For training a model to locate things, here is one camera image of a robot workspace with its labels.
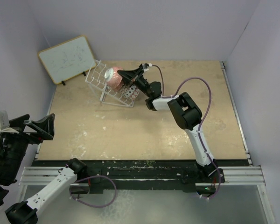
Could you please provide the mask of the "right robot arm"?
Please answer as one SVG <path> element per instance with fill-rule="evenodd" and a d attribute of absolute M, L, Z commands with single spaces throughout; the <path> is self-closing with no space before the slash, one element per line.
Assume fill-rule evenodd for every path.
<path fill-rule="evenodd" d="M 168 110 L 171 112 L 176 124 L 184 130 L 189 137 L 196 156 L 199 179 L 202 182 L 210 182 L 215 177 L 215 173 L 221 178 L 217 162 L 209 150 L 202 129 L 202 124 L 208 115 L 211 105 L 212 95 L 209 84 L 200 77 L 190 77 L 180 84 L 174 95 L 165 97 L 162 95 L 161 91 L 163 84 L 160 82 L 149 83 L 144 78 L 143 74 L 146 70 L 147 69 L 143 68 L 141 65 L 135 70 L 119 70 L 118 73 L 123 77 L 125 84 L 135 85 L 147 96 L 145 102 L 149 110 Z M 187 81 L 194 79 L 204 82 L 208 89 L 209 101 L 205 114 L 202 113 L 198 105 L 188 93 L 178 93 Z"/>

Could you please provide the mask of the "brown patterned bowl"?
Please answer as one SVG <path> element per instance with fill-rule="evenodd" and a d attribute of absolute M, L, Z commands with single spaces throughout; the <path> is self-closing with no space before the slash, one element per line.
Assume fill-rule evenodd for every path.
<path fill-rule="evenodd" d="M 123 85 L 120 89 L 119 89 L 119 93 L 128 98 L 130 96 L 130 87 Z"/>

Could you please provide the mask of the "white wire dish rack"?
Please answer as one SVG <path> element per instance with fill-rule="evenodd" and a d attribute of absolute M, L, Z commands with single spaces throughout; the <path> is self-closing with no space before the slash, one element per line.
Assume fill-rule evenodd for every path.
<path fill-rule="evenodd" d="M 94 60 L 91 68 L 86 74 L 85 82 L 95 94 L 100 103 L 106 105 L 115 105 L 121 107 L 133 107 L 135 100 L 127 99 L 122 96 L 119 91 L 115 92 L 106 83 L 104 74 L 109 69 L 106 64 L 101 61 Z"/>

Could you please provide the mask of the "grey leaf bowl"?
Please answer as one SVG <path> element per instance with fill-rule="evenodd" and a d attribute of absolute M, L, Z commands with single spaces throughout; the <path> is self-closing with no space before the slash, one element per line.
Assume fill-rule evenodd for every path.
<path fill-rule="evenodd" d="M 123 87 L 123 85 L 124 85 L 124 83 L 121 82 L 118 86 L 112 87 L 112 90 L 115 91 L 115 92 L 118 92 Z"/>
<path fill-rule="evenodd" d="M 113 89 L 117 88 L 122 81 L 122 76 L 118 73 L 119 70 L 122 70 L 122 68 L 112 67 L 104 74 L 106 83 Z"/>

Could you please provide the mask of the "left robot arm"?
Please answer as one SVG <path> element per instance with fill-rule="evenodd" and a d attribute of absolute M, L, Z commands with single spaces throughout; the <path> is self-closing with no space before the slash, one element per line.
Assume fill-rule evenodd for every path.
<path fill-rule="evenodd" d="M 55 114 L 38 121 L 25 114 L 10 120 L 6 111 L 0 111 L 0 206 L 8 194 L 3 186 L 16 183 L 16 176 L 29 145 L 53 140 Z M 57 177 L 31 198 L 15 203 L 6 211 L 11 224 L 36 224 L 42 211 L 56 198 L 57 194 L 72 183 L 82 183 L 87 177 L 87 166 L 77 158 L 69 160 L 59 170 Z"/>

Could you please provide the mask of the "red patterned bowl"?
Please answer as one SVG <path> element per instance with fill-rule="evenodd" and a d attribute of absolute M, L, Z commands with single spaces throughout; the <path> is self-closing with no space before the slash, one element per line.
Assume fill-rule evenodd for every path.
<path fill-rule="evenodd" d="M 131 99 L 131 100 L 135 100 L 135 99 L 138 97 L 139 93 L 140 93 L 140 90 L 139 90 L 139 89 L 135 89 L 135 90 L 132 92 L 132 94 L 130 95 L 130 99 Z"/>

